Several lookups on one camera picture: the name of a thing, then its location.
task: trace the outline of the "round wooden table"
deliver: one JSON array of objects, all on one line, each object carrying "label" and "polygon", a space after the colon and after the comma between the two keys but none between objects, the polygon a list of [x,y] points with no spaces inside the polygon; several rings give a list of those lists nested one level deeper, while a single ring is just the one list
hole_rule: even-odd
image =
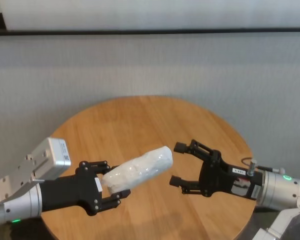
[{"label": "round wooden table", "polygon": [[[73,175],[81,161],[120,165],[145,152],[195,139],[218,149],[229,164],[252,154],[245,141],[212,112],[181,99],[123,97],[97,104],[67,120],[52,137],[67,142]],[[255,201],[217,192],[212,197],[182,194],[171,175],[197,181],[202,161],[173,153],[173,166],[131,190],[121,204],[88,216],[77,206],[44,212],[59,240],[223,240],[235,239],[248,223]],[[108,196],[103,189],[103,197]]]}]

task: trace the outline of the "green status light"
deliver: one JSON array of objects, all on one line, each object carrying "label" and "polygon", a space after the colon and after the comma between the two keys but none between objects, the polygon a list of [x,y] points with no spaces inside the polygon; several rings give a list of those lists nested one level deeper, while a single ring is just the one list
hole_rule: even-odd
[{"label": "green status light", "polygon": [[283,178],[285,180],[288,180],[288,181],[291,181],[292,180],[292,177],[288,176],[288,175],[283,175]]},{"label": "green status light", "polygon": [[16,219],[16,220],[13,220],[13,221],[11,221],[13,224],[15,224],[15,223],[18,223],[18,222],[20,222],[21,221],[21,219]]}]

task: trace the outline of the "white label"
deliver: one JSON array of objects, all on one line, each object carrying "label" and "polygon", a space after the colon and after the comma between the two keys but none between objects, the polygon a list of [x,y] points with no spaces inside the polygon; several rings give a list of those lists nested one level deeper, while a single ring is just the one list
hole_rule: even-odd
[{"label": "white label", "polygon": [[70,161],[66,141],[63,140],[63,139],[59,139],[59,144],[60,144],[61,152],[62,152],[62,155],[63,155],[63,160],[64,161]]},{"label": "white label", "polygon": [[237,169],[237,168],[232,168],[232,172],[236,173],[236,174],[241,174],[241,175],[246,175],[246,171],[245,170],[241,170],[241,169]]},{"label": "white label", "polygon": [[259,192],[260,192],[260,189],[261,189],[261,186],[254,185],[254,188],[253,188],[253,191],[252,191],[252,194],[251,194],[251,198],[257,199],[257,197],[259,195]]},{"label": "white label", "polygon": [[102,192],[102,186],[101,186],[99,178],[95,177],[94,180],[95,180],[96,188],[98,189],[99,192]]}]

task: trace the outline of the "bolt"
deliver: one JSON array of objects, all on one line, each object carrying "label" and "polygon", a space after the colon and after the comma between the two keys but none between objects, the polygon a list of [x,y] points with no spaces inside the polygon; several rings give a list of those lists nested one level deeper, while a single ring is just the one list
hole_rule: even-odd
[{"label": "bolt", "polygon": [[250,166],[247,172],[248,176],[252,177],[255,174],[256,166],[257,166],[257,161],[255,159],[251,159]]}]

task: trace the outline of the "white object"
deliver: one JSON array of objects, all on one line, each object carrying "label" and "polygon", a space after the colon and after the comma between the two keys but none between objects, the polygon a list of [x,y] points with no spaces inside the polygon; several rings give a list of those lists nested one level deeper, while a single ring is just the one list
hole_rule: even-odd
[{"label": "white object", "polygon": [[159,175],[170,168],[172,164],[172,152],[167,146],[163,146],[121,164],[106,173],[101,182],[108,187],[112,194],[117,193],[132,189]]},{"label": "white object", "polygon": [[300,0],[0,0],[8,30],[300,27]]},{"label": "white object", "polygon": [[46,138],[11,174],[0,179],[0,204],[26,194],[44,180],[54,180],[71,165],[65,140]]}]

